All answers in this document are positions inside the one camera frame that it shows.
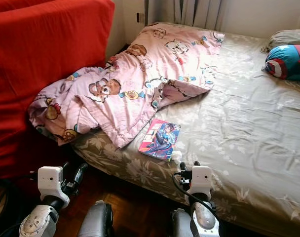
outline mattress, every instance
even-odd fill
[[[158,111],[181,125],[169,163],[138,153],[147,124],[125,148],[100,130],[78,138],[74,150],[110,175],[184,202],[171,179],[184,161],[213,170],[218,215],[268,236],[300,237],[300,83],[262,72],[258,39],[226,34],[215,86],[208,93]]]

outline red sofa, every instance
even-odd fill
[[[113,11],[111,0],[0,0],[0,178],[68,159],[26,110],[50,83],[104,65]]]

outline comic book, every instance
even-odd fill
[[[138,151],[160,160],[171,160],[181,126],[153,119]]]

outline wooden floor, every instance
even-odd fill
[[[95,201],[112,205],[116,237],[166,237],[171,234],[170,211],[186,208],[116,177],[89,167],[80,186],[79,195],[72,197],[60,212],[55,237],[75,237],[83,219]],[[263,237],[254,232],[224,223],[226,237]]]

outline blue pillow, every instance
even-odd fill
[[[300,80],[300,45],[272,49],[266,58],[265,70],[277,78]]]

